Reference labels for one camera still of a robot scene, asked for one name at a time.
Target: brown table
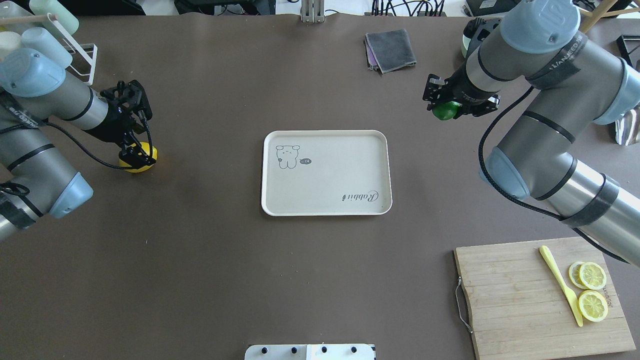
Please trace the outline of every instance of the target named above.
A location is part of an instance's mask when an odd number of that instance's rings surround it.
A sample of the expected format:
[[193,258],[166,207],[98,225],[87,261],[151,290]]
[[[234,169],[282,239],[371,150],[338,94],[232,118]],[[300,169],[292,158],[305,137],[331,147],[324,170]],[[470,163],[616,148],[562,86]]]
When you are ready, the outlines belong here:
[[[378,359],[472,359],[452,250],[573,233],[478,178],[477,143],[493,115],[440,122],[425,110],[426,77],[461,63],[466,22],[81,19],[76,38],[99,47],[94,88],[137,79],[147,89],[159,163],[138,175],[110,170],[46,129],[95,195],[63,220],[45,217],[0,243],[0,358],[242,359],[251,344],[366,342]],[[364,34],[399,28],[418,64],[384,76],[367,70]],[[621,32],[640,33],[640,21],[603,20],[590,35],[615,51]],[[526,88],[509,85],[504,104]],[[290,129],[384,133],[392,209],[265,214],[262,142]],[[114,145],[73,133],[115,161]],[[620,147],[591,126],[572,152],[640,194],[640,145]],[[638,343],[640,270],[607,264]]]

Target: knife handle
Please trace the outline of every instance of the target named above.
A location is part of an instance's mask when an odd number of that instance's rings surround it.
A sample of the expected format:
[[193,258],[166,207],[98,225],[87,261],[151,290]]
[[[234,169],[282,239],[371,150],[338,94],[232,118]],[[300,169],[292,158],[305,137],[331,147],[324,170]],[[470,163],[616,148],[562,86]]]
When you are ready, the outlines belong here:
[[566,284],[564,283],[564,279],[560,274],[560,269],[558,269],[556,259],[554,259],[553,254],[551,254],[551,250],[549,250],[549,248],[546,245],[542,245],[540,247],[540,254],[542,255],[542,258],[545,260],[549,268],[551,269],[551,272],[556,277],[556,280],[560,283],[562,287],[565,287]]

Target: wooden cutting board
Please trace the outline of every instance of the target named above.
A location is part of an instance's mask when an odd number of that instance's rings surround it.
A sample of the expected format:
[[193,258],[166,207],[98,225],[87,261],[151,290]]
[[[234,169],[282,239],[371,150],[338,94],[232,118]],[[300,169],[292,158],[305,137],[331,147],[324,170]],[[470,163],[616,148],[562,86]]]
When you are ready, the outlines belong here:
[[[551,270],[540,255],[546,245],[567,285],[575,261],[593,261],[607,273],[600,290],[609,315],[578,327]],[[458,274],[467,298],[478,360],[543,360],[635,350],[613,279],[600,251],[582,238],[458,247]]]

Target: folded towel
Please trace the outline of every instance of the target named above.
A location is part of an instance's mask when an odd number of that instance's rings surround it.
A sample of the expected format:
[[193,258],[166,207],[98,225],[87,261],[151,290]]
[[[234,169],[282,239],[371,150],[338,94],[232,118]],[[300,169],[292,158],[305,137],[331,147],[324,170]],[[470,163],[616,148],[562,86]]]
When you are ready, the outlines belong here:
[[365,34],[369,68],[383,74],[416,63],[406,29]]

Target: cartoon animal print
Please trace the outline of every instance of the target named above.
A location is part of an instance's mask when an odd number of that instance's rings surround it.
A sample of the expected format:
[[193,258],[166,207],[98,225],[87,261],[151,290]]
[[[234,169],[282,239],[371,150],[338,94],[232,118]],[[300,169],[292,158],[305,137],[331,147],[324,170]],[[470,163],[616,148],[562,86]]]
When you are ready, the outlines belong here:
[[298,159],[299,145],[278,145],[276,146],[276,155],[280,168],[294,168]]

